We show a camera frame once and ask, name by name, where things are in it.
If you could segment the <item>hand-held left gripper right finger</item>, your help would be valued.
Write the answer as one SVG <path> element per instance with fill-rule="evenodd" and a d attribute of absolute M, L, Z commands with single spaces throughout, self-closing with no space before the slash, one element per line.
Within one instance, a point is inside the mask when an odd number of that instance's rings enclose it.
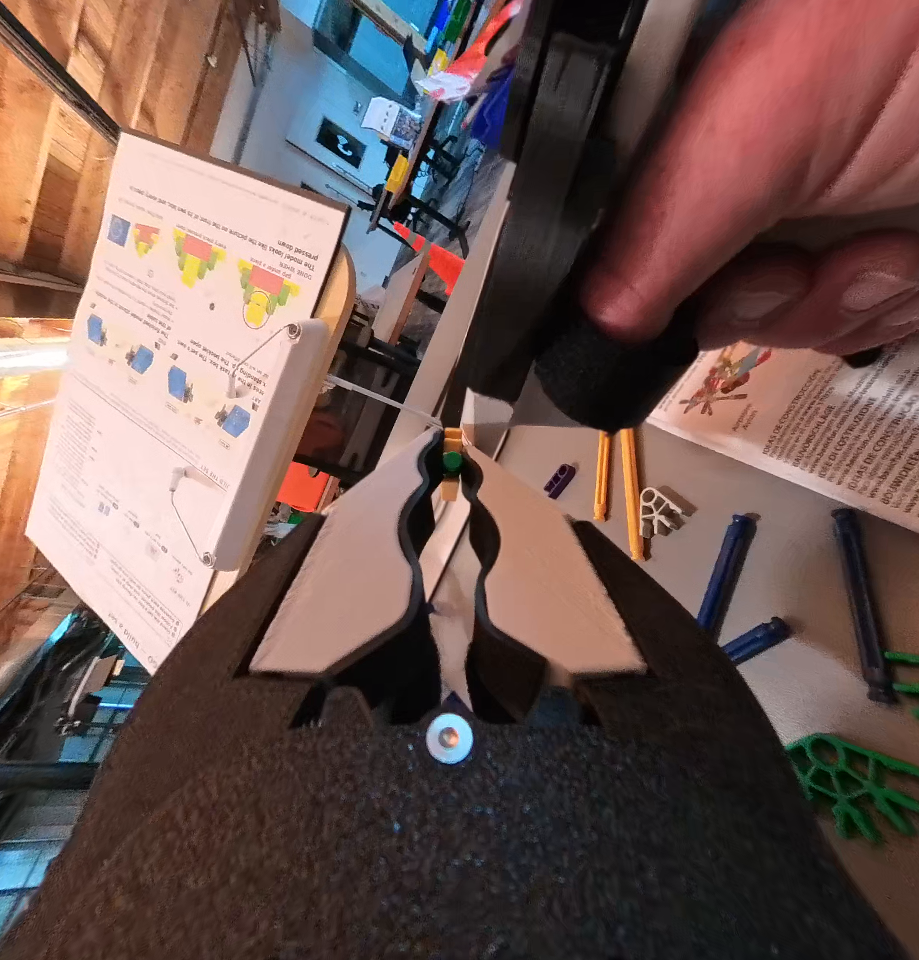
<path fill-rule="evenodd" d="M 645 659 L 569 517 L 474 446 L 465 466 L 482 638 L 572 679 L 644 674 Z"/>

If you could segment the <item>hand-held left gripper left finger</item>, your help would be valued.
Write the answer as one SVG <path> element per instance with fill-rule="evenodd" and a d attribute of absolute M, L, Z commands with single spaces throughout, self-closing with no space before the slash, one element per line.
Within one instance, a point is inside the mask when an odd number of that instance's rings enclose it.
<path fill-rule="evenodd" d="M 442 431 L 424 432 L 333 501 L 250 673 L 335 675 L 409 626 L 425 605 L 442 445 Z"/>

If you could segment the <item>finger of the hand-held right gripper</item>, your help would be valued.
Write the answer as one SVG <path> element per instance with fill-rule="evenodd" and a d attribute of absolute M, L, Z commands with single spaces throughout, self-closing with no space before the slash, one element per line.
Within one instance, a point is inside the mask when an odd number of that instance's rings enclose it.
<path fill-rule="evenodd" d="M 494 459 L 539 455 L 550 459 L 573 450 L 584 428 L 572 423 L 466 422 L 465 436 Z"/>
<path fill-rule="evenodd" d="M 461 408 L 463 426 L 538 426 L 538 406 L 526 387 L 514 401 L 466 389 Z"/>

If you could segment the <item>yellow rod with connectors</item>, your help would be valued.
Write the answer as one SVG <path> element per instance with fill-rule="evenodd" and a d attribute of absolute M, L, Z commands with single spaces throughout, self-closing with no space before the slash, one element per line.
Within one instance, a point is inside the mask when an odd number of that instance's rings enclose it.
<path fill-rule="evenodd" d="M 443 435 L 442 443 L 442 454 L 441 454 L 441 467 L 442 467 L 442 455 L 444 452 L 458 450 L 463 456 L 466 454 L 466 442 L 464 431 L 459 427 L 454 428 L 445 428 Z M 440 496 L 444 502 L 455 502 L 458 499 L 459 491 L 462 484 L 462 474 L 464 468 L 462 468 L 461 473 L 455 477 L 447 477 L 443 473 L 442 469 L 442 481 L 440 483 Z"/>

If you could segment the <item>pale grey small connector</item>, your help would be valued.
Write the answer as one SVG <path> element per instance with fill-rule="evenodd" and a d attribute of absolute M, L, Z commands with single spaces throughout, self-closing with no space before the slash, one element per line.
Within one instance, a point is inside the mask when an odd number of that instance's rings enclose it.
<path fill-rule="evenodd" d="M 647 541 L 681 530 L 696 511 L 668 487 L 644 486 L 639 498 L 639 532 Z"/>

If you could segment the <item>dark blue rod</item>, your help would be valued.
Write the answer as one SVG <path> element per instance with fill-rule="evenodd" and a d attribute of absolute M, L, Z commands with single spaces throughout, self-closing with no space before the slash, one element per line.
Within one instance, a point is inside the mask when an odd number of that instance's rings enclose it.
<path fill-rule="evenodd" d="M 757 521 L 751 514 L 735 513 L 723 534 L 695 618 L 698 626 L 713 637 L 717 635 L 726 615 L 756 525 Z"/>
<path fill-rule="evenodd" d="M 792 635 L 791 626 L 780 617 L 773 617 L 721 645 L 730 662 L 740 666 L 785 642 Z"/>
<path fill-rule="evenodd" d="M 874 703 L 892 706 L 898 697 L 885 656 L 859 515 L 855 510 L 839 508 L 831 512 L 831 519 L 867 697 Z"/>

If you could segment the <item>white instruction booklet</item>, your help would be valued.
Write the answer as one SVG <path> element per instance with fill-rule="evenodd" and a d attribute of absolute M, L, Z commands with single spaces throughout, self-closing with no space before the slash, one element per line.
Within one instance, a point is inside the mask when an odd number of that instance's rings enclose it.
<path fill-rule="evenodd" d="M 747 342 L 703 351 L 646 422 L 919 534 L 919 333 L 862 367 Z"/>

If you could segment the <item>person's right hand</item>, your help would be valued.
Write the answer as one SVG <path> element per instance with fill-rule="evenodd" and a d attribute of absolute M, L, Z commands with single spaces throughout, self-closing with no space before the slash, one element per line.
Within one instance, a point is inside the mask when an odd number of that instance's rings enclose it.
<path fill-rule="evenodd" d="M 752 2 L 698 66 L 581 287 L 654 339 L 700 295 L 705 350 L 845 356 L 919 333 L 919 234 L 754 246 L 781 222 L 919 205 L 919 1 Z"/>

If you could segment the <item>orange plastic crate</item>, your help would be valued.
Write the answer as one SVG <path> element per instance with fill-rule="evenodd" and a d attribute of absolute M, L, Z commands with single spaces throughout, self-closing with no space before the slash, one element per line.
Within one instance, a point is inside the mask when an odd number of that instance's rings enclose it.
<path fill-rule="evenodd" d="M 275 502 L 285 504 L 300 513 L 319 511 L 322 498 L 333 477 L 303 462 L 291 462 L 275 497 Z"/>

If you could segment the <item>background table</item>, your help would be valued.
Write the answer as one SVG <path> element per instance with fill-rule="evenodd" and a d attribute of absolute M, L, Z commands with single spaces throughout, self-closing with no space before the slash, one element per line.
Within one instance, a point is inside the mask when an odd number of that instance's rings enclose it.
<path fill-rule="evenodd" d="M 414 109 L 414 111 L 423 115 L 425 122 L 421 134 L 411 150 L 396 149 L 378 136 L 381 142 L 391 151 L 390 154 L 393 157 L 389 171 L 391 171 L 396 158 L 401 154 L 408 157 L 409 171 L 404 187 L 395 194 L 386 191 L 385 188 L 390 172 L 388 172 L 385 180 L 378 185 L 378 189 L 374 191 L 372 206 L 369 210 L 366 232 L 368 234 L 376 232 L 383 220 L 393 223 L 398 213 L 404 213 L 406 217 L 417 214 L 421 218 L 441 225 L 447 231 L 448 237 L 459 244 L 462 253 L 466 256 L 468 254 L 467 225 L 447 217 L 436 205 L 423 200 L 414 193 L 415 181 L 423 166 L 428 168 L 431 175 L 442 174 L 444 169 L 448 169 L 452 176 L 459 172 L 461 161 L 449 150 L 449 147 L 455 142 L 455 138 L 447 137 L 441 141 L 435 137 L 436 126 L 443 109 L 443 103 L 435 100 L 425 105 L 421 110 Z"/>

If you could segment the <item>red and white plastic bag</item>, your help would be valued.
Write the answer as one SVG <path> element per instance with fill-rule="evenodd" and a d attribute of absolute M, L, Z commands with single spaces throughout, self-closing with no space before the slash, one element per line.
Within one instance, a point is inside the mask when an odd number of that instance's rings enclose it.
<path fill-rule="evenodd" d="M 442 103 L 483 92 L 493 75 L 514 64 L 530 6 L 524 1 L 497 2 L 461 54 L 413 82 L 417 91 Z"/>

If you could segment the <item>white book stand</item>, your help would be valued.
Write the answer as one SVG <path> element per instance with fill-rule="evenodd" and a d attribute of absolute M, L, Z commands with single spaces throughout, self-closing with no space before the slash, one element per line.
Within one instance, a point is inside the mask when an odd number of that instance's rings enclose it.
<path fill-rule="evenodd" d="M 356 276 L 341 247 L 311 319 L 299 326 L 261 426 L 241 491 L 223 533 L 237 535 L 237 556 L 220 558 L 200 608 L 205 613 L 250 568 L 289 464 L 308 426 L 352 312 Z"/>

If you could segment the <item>printed instruction sheet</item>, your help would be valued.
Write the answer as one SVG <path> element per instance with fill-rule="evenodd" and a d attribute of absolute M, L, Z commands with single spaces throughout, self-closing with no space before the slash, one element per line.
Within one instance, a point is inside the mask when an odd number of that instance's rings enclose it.
<path fill-rule="evenodd" d="M 174 466 L 229 467 L 226 377 L 312 318 L 349 209 L 124 132 L 25 528 L 149 674 L 201 614 L 212 570 L 170 504 Z M 176 495 L 194 537 L 215 489 Z"/>

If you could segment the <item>white wall notice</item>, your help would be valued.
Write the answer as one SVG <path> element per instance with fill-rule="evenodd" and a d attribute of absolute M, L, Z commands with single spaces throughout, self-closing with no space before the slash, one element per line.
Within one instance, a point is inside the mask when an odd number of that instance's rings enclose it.
<path fill-rule="evenodd" d="M 360 126 L 390 146 L 412 150 L 424 126 L 423 115 L 385 97 L 373 97 L 367 104 Z"/>

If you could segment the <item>black wall sign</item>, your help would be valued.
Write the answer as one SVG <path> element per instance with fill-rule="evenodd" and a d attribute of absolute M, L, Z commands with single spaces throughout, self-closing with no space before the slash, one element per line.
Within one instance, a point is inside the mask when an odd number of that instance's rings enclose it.
<path fill-rule="evenodd" d="M 365 142 L 327 116 L 321 117 L 314 141 L 322 151 L 356 171 L 362 168 L 369 149 Z"/>

